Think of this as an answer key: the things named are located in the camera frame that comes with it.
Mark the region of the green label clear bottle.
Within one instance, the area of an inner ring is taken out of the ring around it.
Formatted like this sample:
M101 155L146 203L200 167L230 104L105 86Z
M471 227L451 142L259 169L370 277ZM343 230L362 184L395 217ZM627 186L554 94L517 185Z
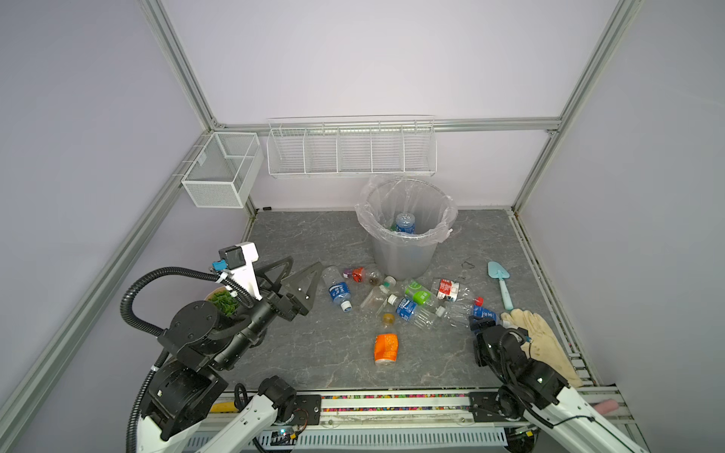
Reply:
M423 307L437 317L442 318L446 312L441 300L425 286L414 279L405 282L404 292L413 302Z

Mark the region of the blue label bottle red cap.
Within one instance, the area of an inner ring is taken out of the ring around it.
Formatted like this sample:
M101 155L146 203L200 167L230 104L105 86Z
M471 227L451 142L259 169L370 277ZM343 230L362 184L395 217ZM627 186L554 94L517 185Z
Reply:
M498 315L494 311L476 305L453 307L447 311L446 317L453 326L469 330L481 330L498 324Z

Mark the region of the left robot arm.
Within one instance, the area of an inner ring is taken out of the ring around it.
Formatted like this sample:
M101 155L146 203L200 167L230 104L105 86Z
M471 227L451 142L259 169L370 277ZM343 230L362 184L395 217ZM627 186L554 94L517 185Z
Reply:
M234 368L241 356L258 347L275 319L292 321L313 309L324 269L321 262L293 272L291 257L255 268L241 247L222 249L219 255L208 272L177 266L155 269L137 279L121 299L123 321L152 335L162 346L128 419L128 452L138 449L141 421L153 422L160 440L169 443L204 420L228 387L222 372ZM225 313L211 301L196 300L180 309L167 328L138 317L133 304L141 290L157 279L173 276L220 283L237 306Z

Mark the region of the clear bottle green band cap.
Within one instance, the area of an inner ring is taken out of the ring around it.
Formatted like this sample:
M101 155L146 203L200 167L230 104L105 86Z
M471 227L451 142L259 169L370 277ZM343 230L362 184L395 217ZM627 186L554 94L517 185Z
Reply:
M364 298L361 304L363 311L377 311L387 298L391 296L396 288L396 279L391 276L385 277L381 283L375 286Z

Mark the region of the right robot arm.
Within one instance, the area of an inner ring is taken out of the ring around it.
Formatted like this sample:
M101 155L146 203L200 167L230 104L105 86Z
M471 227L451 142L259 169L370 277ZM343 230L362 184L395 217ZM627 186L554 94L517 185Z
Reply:
M501 382L496 392L469 394L476 422L526 421L569 452L644 452L587 403L554 368L528 358L521 349L529 339L523 328L505 328L470 317L477 365Z

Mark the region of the orange label bottle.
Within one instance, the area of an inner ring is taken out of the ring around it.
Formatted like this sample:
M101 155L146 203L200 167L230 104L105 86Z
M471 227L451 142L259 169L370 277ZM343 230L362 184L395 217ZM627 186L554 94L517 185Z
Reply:
M396 333L396 318L392 313L384 313L381 316L381 328L375 338L375 364L394 364L398 360L398 349L400 340Z

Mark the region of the red label clear bottle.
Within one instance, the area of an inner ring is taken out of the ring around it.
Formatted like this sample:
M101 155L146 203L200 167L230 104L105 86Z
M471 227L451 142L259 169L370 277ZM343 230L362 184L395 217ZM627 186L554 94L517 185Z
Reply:
M482 306L484 299L476 296L464 284L452 279L435 279L432 283L432 293L439 303L447 308L453 306Z

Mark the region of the large blue label water bottle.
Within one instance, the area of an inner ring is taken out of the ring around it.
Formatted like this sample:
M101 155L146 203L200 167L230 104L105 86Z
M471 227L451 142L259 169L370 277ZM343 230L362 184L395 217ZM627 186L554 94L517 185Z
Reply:
M405 234L415 233L415 215L413 213L399 213L395 220L396 232Z

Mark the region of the blue pocari label bottle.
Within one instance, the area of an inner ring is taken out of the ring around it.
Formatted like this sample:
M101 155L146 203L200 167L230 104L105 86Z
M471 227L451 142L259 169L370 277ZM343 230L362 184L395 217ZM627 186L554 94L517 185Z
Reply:
M391 294L386 303L399 319L421 330L429 330L437 320L435 313L418 305L409 296Z

